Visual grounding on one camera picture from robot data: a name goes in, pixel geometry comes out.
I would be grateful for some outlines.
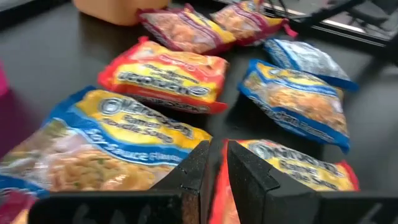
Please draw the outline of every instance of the crumpled ramen package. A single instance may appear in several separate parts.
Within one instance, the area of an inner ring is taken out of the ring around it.
[[[308,43],[268,39],[264,46],[278,67],[308,72],[344,90],[358,89],[358,85],[328,54]]]
[[[242,1],[211,14],[213,20],[233,33],[239,45],[251,45],[287,25],[287,19],[270,18],[261,14],[261,2]]]
[[[174,52],[141,37],[100,73],[98,82],[139,101],[214,114],[228,107],[217,102],[227,67],[222,58]]]
[[[251,60],[241,92],[278,125],[320,143],[349,151],[346,120],[339,96],[323,80],[296,70]]]
[[[0,187],[147,190],[211,136],[130,97],[87,87],[0,162]]]
[[[294,149],[270,140],[237,140],[255,155],[316,191],[359,191],[353,169],[342,161],[336,164],[319,161]],[[231,186],[229,184],[227,144],[218,175],[210,224],[239,224]]]
[[[228,50],[236,40],[189,4],[182,10],[142,9],[138,16],[142,25],[171,50],[214,55]]]

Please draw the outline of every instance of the ramen noodle soup package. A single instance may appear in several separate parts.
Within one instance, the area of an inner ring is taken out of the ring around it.
[[[140,43],[116,58],[98,77],[108,90],[143,102],[191,113],[219,113],[226,60],[191,52],[173,52],[140,38]]]
[[[61,102],[0,162],[2,187],[32,192],[147,190],[211,136],[93,87]]]
[[[142,9],[138,16],[142,25],[171,50],[213,55],[228,50],[236,40],[189,4],[179,11]]]
[[[275,34],[288,23],[287,19],[270,18],[261,14],[260,6],[261,3],[242,1],[226,6],[211,17],[233,33],[237,44],[250,45]]]
[[[241,92],[283,128],[349,150],[346,120],[338,94],[323,80],[251,60]]]
[[[328,54],[310,44],[268,39],[264,46],[272,61],[281,68],[308,72],[332,86],[345,90],[358,89],[358,85],[349,79],[344,70]]]
[[[359,182],[345,162],[331,164],[270,140],[238,140],[240,145],[264,159],[276,169],[316,191],[359,191]],[[239,224],[231,186],[229,184],[227,144],[224,161],[216,183],[210,224]]]

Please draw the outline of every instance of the black table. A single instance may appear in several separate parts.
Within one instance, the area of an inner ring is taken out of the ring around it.
[[[134,45],[141,35],[149,33],[141,26],[117,27],[80,14],[71,3],[0,31],[0,60],[12,88],[0,97],[1,152],[4,154],[33,133],[59,101],[84,86],[95,85],[98,72]],[[284,131],[239,94],[236,87],[249,60],[267,59],[259,47],[235,47],[220,55],[231,64],[220,97],[229,104],[226,112],[207,116],[155,109],[214,136],[266,138],[326,161],[345,158],[356,171],[363,190],[395,190],[397,69],[357,50],[323,40],[306,40],[328,52],[361,87],[345,96],[344,110],[352,142],[347,156],[335,146],[321,146]]]

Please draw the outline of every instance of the pink object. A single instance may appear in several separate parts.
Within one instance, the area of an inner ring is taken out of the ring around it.
[[[0,96],[5,94],[8,91],[7,79],[4,70],[0,64]]]

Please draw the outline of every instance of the orange ramen package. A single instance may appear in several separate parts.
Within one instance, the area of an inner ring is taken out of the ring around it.
[[[191,113],[220,113],[226,60],[191,52],[173,52],[141,37],[98,77],[100,85],[143,102]]]
[[[251,45],[262,40],[285,27],[286,33],[293,31],[287,27],[288,20],[270,18],[261,14],[262,1],[242,1],[226,6],[224,9],[211,15],[213,20],[233,33],[239,45]]]
[[[345,162],[331,164],[270,140],[237,140],[237,143],[264,159],[276,169],[316,191],[359,191],[352,168]],[[229,184],[228,143],[223,148],[223,163],[218,174],[210,224],[239,224]]]
[[[234,35],[197,13],[187,4],[182,10],[142,9],[142,25],[171,50],[214,55],[228,50]]]

